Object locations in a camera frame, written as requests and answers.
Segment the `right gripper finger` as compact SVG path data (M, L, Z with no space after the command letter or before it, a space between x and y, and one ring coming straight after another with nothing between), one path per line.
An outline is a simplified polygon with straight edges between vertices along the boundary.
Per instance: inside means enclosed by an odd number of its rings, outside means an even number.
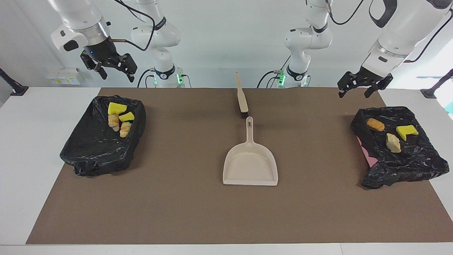
M86 51L81 52L81 60L88 70L93 70L101 76L103 80L107 79L107 73L104 70L101 62L95 63L95 61L88 55Z
M126 74L129 82L134 82L137 64L133 60L132 56L129 53L125 53L124 55L118 55L117 59L118 63L116 64L116 69Z

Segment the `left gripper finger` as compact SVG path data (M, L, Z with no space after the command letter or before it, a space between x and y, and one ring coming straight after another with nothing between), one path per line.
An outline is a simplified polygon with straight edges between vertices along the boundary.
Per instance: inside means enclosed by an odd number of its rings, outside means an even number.
M357 87L358 85L356 82L356 74L353 74L352 72L346 72L338 81L338 96L340 98L343 98L349 90L355 89Z
M374 92L379 90L384 90L390 84L391 81L379 81L377 83L373 83L365 92L365 98L369 98Z

